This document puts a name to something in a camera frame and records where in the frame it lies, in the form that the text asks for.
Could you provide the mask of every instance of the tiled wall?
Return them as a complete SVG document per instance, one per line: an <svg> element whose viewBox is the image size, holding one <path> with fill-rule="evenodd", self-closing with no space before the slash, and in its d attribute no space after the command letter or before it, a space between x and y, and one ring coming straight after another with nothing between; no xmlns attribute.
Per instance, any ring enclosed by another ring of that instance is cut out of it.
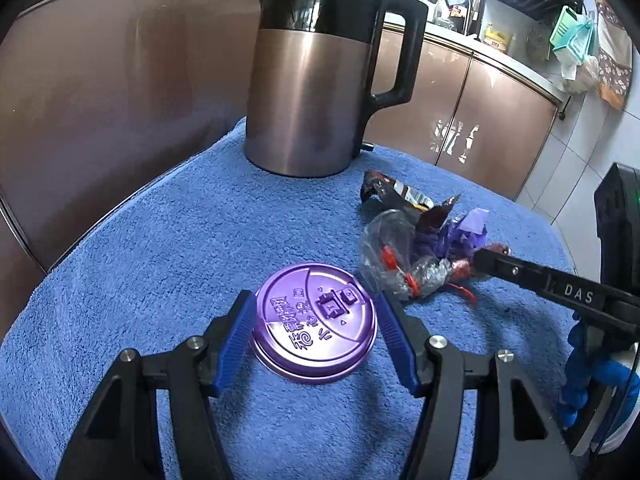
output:
<svg viewBox="0 0 640 480"><path fill-rule="evenodd" d="M600 241L593 192L613 162L640 168L640 56L634 49L625 110L595 91L572 98L516 202L547 219L565 243L579 276L599 281Z"/></svg>

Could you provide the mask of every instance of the black cable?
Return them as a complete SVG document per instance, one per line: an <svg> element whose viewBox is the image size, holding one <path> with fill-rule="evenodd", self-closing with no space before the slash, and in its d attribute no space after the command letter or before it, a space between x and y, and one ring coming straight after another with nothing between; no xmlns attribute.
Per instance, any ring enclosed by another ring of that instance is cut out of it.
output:
<svg viewBox="0 0 640 480"><path fill-rule="evenodd" d="M629 374L628 380L626 380L625 393L622 395L620 399L620 403L618 405L616 413L614 414L613 417L611 417L611 420L607 424L607 429L602 434L602 438L600 439L600 442L598 443L596 450L591 455L590 457L591 461L595 460L595 458L600 453L600 450L602 449L604 441L607 439L607 435L609 434L609 431L611 431L611 428L613 428L614 424L616 423L616 420L620 416L620 412L622 411L622 406L624 406L626 396L628 396L629 390L631 389L631 383L633 382L636 371L638 370L638 361L640 361L640 344L638 344L638 348L636 349L636 356L634 357L634 363L631 365L631 373Z"/></svg>

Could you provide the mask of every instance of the blue towel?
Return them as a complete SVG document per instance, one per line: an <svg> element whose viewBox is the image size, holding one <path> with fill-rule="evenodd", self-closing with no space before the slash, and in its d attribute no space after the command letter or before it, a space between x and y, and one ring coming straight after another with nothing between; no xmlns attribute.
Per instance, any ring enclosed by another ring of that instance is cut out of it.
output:
<svg viewBox="0 0 640 480"><path fill-rule="evenodd" d="M551 227L491 191L416 158L377 147L343 173L284 178L242 154L244 121L206 152L147 187L108 217L34 291L0 348L0 410L43 480L120 349L172 349L201 334L242 288L275 271L325 262L354 272L364 170L374 168L435 201L462 193L454 214L489 209L491 241L515 256L567 270ZM496 279L476 285L478 306L447 290L408 308L431 333L472 352L512 349L551 406L569 353L571 312ZM465 413L452 478L466 479L475 396ZM212 401L238 479L397 478L422 401L398 383L378 334L366 363L343 380L303 386L247 352L237 383ZM178 465L168 398L159 396L167 479Z"/></svg>

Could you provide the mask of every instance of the kettle handle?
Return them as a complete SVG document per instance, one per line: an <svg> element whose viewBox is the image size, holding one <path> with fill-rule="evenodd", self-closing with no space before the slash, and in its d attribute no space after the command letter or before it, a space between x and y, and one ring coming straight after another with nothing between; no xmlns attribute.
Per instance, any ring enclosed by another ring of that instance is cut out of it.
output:
<svg viewBox="0 0 640 480"><path fill-rule="evenodd" d="M373 75L376 71L378 60L378 50L380 49L380 38L382 37L382 27L385 23L385 13L394 12L404 18L404 33L402 35L402 47L400 48L400 59L398 60L398 71L396 81L391 90L382 94L372 94L371 85ZM360 121L358 124L358 134L355 136L353 156L356 157L362 149L364 129L369 118L378 110L389 106L400 105L411 100L414 93L415 75L420 61L420 51L422 50L422 40L424 38L424 28L427 23L427 6L418 0L383 0L378 22L371 45L371 56L369 57L369 68L367 69L367 79L364 89L364 99L362 110L360 111Z"/></svg>

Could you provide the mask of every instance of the kitchen countertop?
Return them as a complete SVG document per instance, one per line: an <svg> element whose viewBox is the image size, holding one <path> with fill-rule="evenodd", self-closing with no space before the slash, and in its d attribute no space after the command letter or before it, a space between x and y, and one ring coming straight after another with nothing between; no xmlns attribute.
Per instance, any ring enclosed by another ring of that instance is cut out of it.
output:
<svg viewBox="0 0 640 480"><path fill-rule="evenodd" d="M404 25L404 19L396 14L387 14L385 23L390 26L390 28L402 27ZM471 36L463 36L448 28L433 25L433 23L427 23L424 29L424 35L427 40L435 41L436 43L445 43L446 46L450 48L455 48L464 54L498 66L506 70L506 72L510 72L511 75L516 76L521 82L538 91L556 105L561 104L566 99L564 92L539 73L513 59L513 57L507 56L481 41L474 40Z"/></svg>

